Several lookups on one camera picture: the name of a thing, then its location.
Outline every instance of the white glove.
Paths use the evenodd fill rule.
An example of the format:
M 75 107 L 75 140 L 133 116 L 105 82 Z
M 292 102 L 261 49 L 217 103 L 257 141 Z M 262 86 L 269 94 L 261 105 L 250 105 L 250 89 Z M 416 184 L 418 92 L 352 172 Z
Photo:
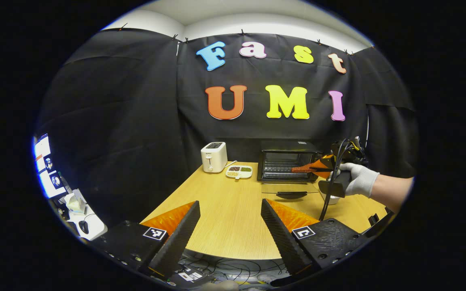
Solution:
M 346 192 L 344 193 L 346 196 L 355 194 L 361 194 L 368 198 L 371 196 L 371 189 L 380 173 L 372 171 L 360 164 L 352 164 L 351 162 L 340 164 L 339 169 L 350 171 L 352 175 L 352 181 L 348 184 Z

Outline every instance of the cable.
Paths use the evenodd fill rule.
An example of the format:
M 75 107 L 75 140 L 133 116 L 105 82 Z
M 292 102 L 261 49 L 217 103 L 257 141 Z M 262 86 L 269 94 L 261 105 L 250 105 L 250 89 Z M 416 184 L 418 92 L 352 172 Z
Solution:
M 208 265 L 206 266 L 206 268 L 208 268 L 210 266 L 210 262 L 208 262 L 207 260 L 203 260 L 203 259 L 199 259 L 199 260 L 196 260 L 196 261 L 193 261 L 192 263 L 189 263 L 188 265 L 191 266 L 192 264 L 195 264 L 197 263 L 198 261 L 205 261 Z
M 257 262 L 254 262 L 252 260 L 242 260 L 242 259 L 229 259 L 229 260 L 226 260 L 226 261 L 232 261 L 232 260 L 239 260 L 239 261 L 248 261 L 249 263 L 253 263 L 255 265 L 258 266 L 258 272 L 261 271 L 262 267 L 260 267 L 260 265 L 257 263 Z
M 330 179 L 330 183 L 329 183 L 329 186 L 328 186 L 328 193 L 326 194 L 326 197 L 325 197 L 325 204 L 323 205 L 323 209 L 321 210 L 321 215 L 320 215 L 320 219 L 319 219 L 320 221 L 325 219 L 325 214 L 327 212 L 328 203 L 330 202 L 330 190 L 331 190 L 332 185 L 333 185 L 334 175 L 337 172 L 338 163 L 341 160 L 341 157 L 339 156 L 339 154 L 341 153 L 341 148 L 343 147 L 343 144 L 344 144 L 345 141 L 346 141 L 346 138 L 343 139 L 343 141 L 339 145 L 339 150 L 337 151 L 337 158 L 335 160 L 335 166 L 333 168 L 332 177 Z
M 218 259 L 218 261 L 215 263 L 215 267 L 213 267 L 213 273 L 215 272 L 215 269 L 217 268 L 218 262 L 220 262 L 220 260 L 223 260 L 223 259 L 225 258 Z
M 278 269 L 280 269 L 280 272 L 278 273 L 278 275 L 281 274 L 281 273 L 282 273 L 282 269 L 280 268 L 280 266 L 279 266 L 278 264 L 276 264 L 276 262 L 273 261 L 273 260 L 271 260 L 271 262 L 273 262 L 274 265 L 276 265 L 276 266 L 278 267 Z
M 88 218 L 88 217 L 90 217 L 91 215 L 95 215 L 95 214 L 96 214 L 96 213 L 91 213 L 91 214 L 89 214 L 88 216 L 84 217 L 84 220 L 83 220 L 83 221 L 85 221 L 85 219 Z
M 338 158 L 335 161 L 335 167 L 333 169 L 332 177 L 330 178 L 330 183 L 329 183 L 329 186 L 328 186 L 328 193 L 326 194 L 326 197 L 325 197 L 325 204 L 323 205 L 323 211 L 321 212 L 320 221 L 322 221 L 325 218 L 325 214 L 326 214 L 327 208 L 328 208 L 328 203 L 330 202 L 331 188 L 332 188 L 332 185 L 333 185 L 333 181 L 338 176 L 337 171 L 339 169 L 339 166 L 341 165 L 342 157 L 344 156 L 344 153 L 346 153 L 346 151 L 348 151 L 350 149 L 353 149 L 353 148 L 357 149 L 357 147 L 352 146 L 350 143 L 346 144 L 346 146 L 343 149 L 342 154 L 338 155 Z
M 242 274 L 242 271 L 244 271 L 244 269 L 242 269 L 242 268 L 236 268 L 235 266 L 228 265 L 228 264 L 225 264 L 225 263 L 221 263 L 221 264 L 234 268 L 234 269 L 229 269 L 229 270 L 240 270 L 240 273 L 233 280 L 236 280 Z M 246 266 L 246 265 L 244 265 L 244 267 L 246 267 L 245 270 L 249 273 L 249 276 L 246 278 L 246 281 L 244 283 L 240 284 L 240 285 L 244 285 L 249 280 L 249 278 L 251 278 L 251 271 L 249 270 L 249 267 Z
M 230 162 L 229 164 L 227 164 L 226 166 L 224 166 L 224 169 L 227 168 L 228 166 L 230 166 L 231 164 L 234 164 L 235 162 L 237 162 L 237 161 L 234 160 L 233 162 Z

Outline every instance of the purple letter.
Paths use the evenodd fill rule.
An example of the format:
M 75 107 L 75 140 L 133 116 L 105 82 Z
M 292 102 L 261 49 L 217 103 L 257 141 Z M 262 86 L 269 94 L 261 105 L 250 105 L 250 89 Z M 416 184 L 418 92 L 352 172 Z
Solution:
M 344 121 L 346 117 L 343 115 L 343 104 L 341 103 L 341 97 L 343 97 L 343 94 L 339 91 L 328 91 L 328 93 L 332 96 L 332 120 Z

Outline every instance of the black cable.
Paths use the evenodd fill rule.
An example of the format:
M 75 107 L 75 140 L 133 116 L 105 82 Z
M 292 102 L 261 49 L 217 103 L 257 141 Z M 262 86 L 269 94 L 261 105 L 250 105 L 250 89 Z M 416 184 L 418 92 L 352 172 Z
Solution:
M 325 214 L 327 212 L 328 203 L 330 202 L 331 189 L 332 189 L 332 186 L 333 186 L 333 181 L 339 175 L 337 172 L 339 170 L 339 166 L 341 165 L 342 157 L 344 156 L 344 153 L 346 153 L 346 151 L 348 151 L 350 149 L 353 149 L 353 148 L 354 148 L 354 146 L 351 143 L 346 144 L 346 146 L 343 149 L 342 154 L 338 155 L 337 160 L 335 161 L 335 167 L 334 167 L 333 172 L 332 172 L 332 177 L 330 178 L 330 183 L 329 183 L 329 186 L 328 186 L 328 192 L 327 192 L 326 197 L 325 197 L 325 204 L 323 205 L 323 211 L 321 212 L 320 221 L 325 219 Z
M 226 261 L 232 261 L 232 260 L 239 260 L 239 261 L 248 261 L 249 263 L 253 263 L 255 265 L 258 266 L 258 272 L 260 273 L 261 272 L 261 269 L 262 267 L 260 267 L 260 265 L 257 263 L 257 262 L 254 262 L 252 260 L 242 260 L 242 259 L 228 259 Z
M 216 271 L 216 272 L 213 272 L 213 273 L 211 273 L 211 274 L 213 275 L 213 274 L 215 274 L 215 273 L 221 273 L 222 275 L 224 275 L 224 276 L 226 277 L 226 280 L 228 280 L 227 274 L 222 273 L 222 272 L 220 272 L 220 271 Z
M 282 273 L 282 269 L 280 268 L 280 266 L 279 266 L 278 264 L 276 264 L 276 262 L 273 261 L 273 260 L 271 260 L 271 262 L 273 262 L 274 265 L 276 265 L 276 266 L 278 267 L 278 269 L 280 269 L 280 272 L 278 273 L 278 275 L 281 274 L 281 273 Z
M 332 185 L 333 185 L 333 178 L 334 178 L 335 172 L 337 171 L 338 163 L 341 160 L 341 157 L 339 156 L 339 154 L 341 154 L 341 148 L 343 147 L 343 144 L 344 144 L 345 141 L 346 141 L 346 138 L 343 139 L 343 141 L 339 145 L 339 149 L 337 151 L 337 156 L 336 156 L 337 159 L 335 160 L 335 166 L 333 168 L 332 177 L 330 179 L 330 183 L 329 183 L 329 186 L 328 186 L 328 192 L 326 193 L 326 196 L 325 196 L 325 204 L 323 205 L 323 209 L 321 210 L 321 215 L 320 215 L 320 219 L 319 219 L 320 221 L 325 219 L 325 214 L 327 212 L 328 203 L 330 202 L 330 190 L 331 190 Z
M 244 265 L 244 267 L 246 267 L 245 269 L 237 268 L 237 267 L 235 267 L 235 266 L 228 265 L 228 264 L 225 264 L 225 263 L 221 263 L 221 264 L 234 268 L 234 269 L 224 269 L 224 268 L 222 268 L 222 269 L 224 269 L 224 270 L 240 270 L 240 273 L 239 273 L 233 280 L 236 280 L 236 279 L 238 278 L 238 276 L 240 276 L 240 275 L 242 274 L 242 271 L 244 271 L 244 270 L 246 270 L 247 272 L 249 272 L 249 276 L 248 276 L 248 278 L 246 279 L 246 281 L 245 281 L 244 283 L 242 283 L 242 284 L 245 284 L 245 283 L 249 280 L 249 278 L 251 278 L 251 271 L 249 270 L 249 267 L 246 266 L 246 265 L 244 265 L 244 264 L 239 264 L 239 265 Z
M 199 260 L 196 260 L 196 261 L 193 261 L 192 263 L 189 263 L 188 265 L 191 266 L 192 264 L 195 264 L 199 261 L 204 261 L 206 262 L 208 265 L 206 266 L 206 268 L 208 268 L 210 266 L 210 262 L 208 262 L 207 260 L 203 260 L 203 259 L 199 259 Z
M 95 215 L 95 214 L 96 214 L 96 213 L 91 213 L 91 214 L 89 214 L 88 216 L 84 217 L 84 220 L 83 220 L 83 221 L 85 221 L 85 219 L 88 218 L 88 217 L 90 217 L 91 215 Z
M 215 272 L 215 269 L 217 268 L 218 262 L 220 262 L 220 260 L 223 260 L 223 259 L 225 259 L 225 258 L 218 259 L 218 261 L 215 263 L 215 267 L 213 267 L 213 272 Z

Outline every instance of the tissue box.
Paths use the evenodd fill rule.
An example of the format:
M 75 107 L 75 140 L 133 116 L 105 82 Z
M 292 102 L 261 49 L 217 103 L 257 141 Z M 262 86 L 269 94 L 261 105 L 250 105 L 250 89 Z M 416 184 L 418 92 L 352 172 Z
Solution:
M 79 197 L 76 197 L 73 193 L 68 194 L 64 197 L 66 200 L 67 208 L 77 214 L 85 214 L 85 203 Z

